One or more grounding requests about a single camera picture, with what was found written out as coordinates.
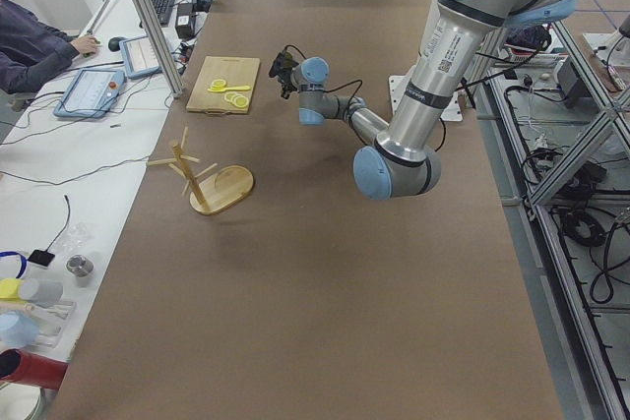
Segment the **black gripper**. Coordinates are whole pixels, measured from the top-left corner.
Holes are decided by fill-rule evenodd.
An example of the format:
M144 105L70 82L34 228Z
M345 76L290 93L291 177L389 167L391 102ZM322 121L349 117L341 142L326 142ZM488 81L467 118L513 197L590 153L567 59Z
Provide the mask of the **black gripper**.
M298 91L298 87L293 81L291 70L279 72L277 80L281 85L281 98L289 99L293 92Z

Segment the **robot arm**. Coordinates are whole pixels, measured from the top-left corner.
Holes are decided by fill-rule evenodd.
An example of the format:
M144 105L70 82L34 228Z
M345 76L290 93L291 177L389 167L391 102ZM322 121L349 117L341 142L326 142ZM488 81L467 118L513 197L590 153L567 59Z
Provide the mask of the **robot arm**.
M489 32L563 20L577 0L436 0L435 5L437 23L390 121L360 97L326 92L329 65L321 57L297 62L282 50L269 71L283 98L298 94L301 124L338 119L360 137L364 146L353 159L354 181L373 200L420 195L437 184L440 158L427 141Z

